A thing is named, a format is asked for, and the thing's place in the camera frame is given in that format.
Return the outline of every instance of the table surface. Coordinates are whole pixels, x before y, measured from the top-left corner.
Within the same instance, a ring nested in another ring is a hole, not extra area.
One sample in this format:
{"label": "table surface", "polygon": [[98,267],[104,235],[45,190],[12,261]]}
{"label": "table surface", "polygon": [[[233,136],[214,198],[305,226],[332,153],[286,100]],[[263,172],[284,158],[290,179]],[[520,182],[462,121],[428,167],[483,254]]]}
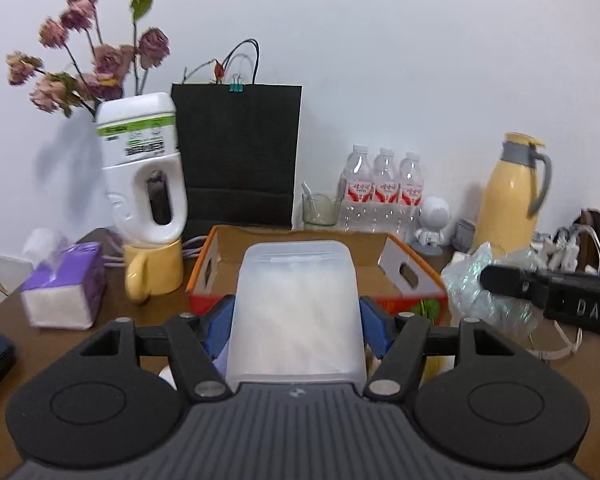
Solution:
{"label": "table surface", "polygon": [[[83,241],[101,241],[106,244],[106,231],[96,230]],[[451,250],[446,250],[442,256],[426,259],[434,269],[440,271],[449,261],[450,255]],[[189,260],[185,265],[185,282],[191,268],[192,261]],[[171,294],[136,305],[126,297],[124,269],[107,269],[106,281],[107,288],[100,313],[95,325],[86,332],[37,330],[29,327],[17,293],[0,304],[0,333],[15,343],[18,355],[16,364],[0,382],[0,479],[5,478],[21,462],[4,423],[5,406],[15,390],[111,319],[129,316],[139,326],[158,325],[175,314],[189,310],[184,293],[185,283]],[[567,329],[566,332],[573,337],[573,330]],[[558,349],[563,345],[547,321],[543,321],[534,333],[534,342],[542,349]],[[141,365],[158,373],[166,365],[166,359],[141,358]],[[600,336],[586,333],[580,351],[555,362],[552,367],[576,384],[589,401],[589,431],[575,463],[592,478],[600,479]]]}

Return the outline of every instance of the gray handle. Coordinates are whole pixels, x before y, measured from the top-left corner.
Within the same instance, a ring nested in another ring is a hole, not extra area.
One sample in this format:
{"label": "gray handle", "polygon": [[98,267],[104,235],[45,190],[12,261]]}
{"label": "gray handle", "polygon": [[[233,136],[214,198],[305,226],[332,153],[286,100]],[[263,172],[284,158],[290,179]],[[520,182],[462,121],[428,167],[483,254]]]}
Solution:
{"label": "gray handle", "polygon": [[544,153],[536,152],[536,150],[531,150],[531,156],[544,162],[544,177],[542,179],[540,193],[531,201],[531,204],[529,204],[529,209],[526,212],[528,218],[531,218],[540,211],[542,202],[544,202],[544,199],[546,198],[546,192],[549,191],[549,184],[551,184],[551,159]]}

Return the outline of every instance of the black paper bag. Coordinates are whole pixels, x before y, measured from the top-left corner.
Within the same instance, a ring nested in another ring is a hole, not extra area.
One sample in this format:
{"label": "black paper bag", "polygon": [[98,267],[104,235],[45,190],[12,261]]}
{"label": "black paper bag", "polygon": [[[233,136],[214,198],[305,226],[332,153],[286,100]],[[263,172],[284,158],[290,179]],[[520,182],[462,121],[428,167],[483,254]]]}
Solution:
{"label": "black paper bag", "polygon": [[183,239],[215,224],[291,227],[301,93],[301,86],[172,86],[189,202]]}

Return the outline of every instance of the white figurine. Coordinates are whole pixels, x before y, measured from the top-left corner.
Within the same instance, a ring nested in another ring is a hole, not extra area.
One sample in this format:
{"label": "white figurine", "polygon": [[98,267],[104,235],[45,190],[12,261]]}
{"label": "white figurine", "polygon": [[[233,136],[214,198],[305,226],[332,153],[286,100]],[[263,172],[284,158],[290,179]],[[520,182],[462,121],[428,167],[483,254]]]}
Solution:
{"label": "white figurine", "polygon": [[438,245],[443,244],[445,236],[442,229],[451,220],[451,211],[446,200],[437,196],[428,196],[420,206],[420,225],[414,236],[417,242],[411,246],[423,254],[439,254]]}

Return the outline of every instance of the iridescent plastic bag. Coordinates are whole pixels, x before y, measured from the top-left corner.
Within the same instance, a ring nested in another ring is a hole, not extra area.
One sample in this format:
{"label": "iridescent plastic bag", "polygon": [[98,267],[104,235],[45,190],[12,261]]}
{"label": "iridescent plastic bag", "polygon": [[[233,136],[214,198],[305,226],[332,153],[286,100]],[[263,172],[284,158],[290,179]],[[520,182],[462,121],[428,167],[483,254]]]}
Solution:
{"label": "iridescent plastic bag", "polygon": [[449,296],[452,324],[458,325],[463,317],[473,316],[507,335],[527,336],[542,319],[542,311],[530,301],[508,298],[484,290],[480,285],[480,273],[490,264],[526,270],[545,266],[532,250],[514,251],[496,259],[491,254],[488,242],[483,243],[464,260],[449,264],[442,271],[442,280]]}

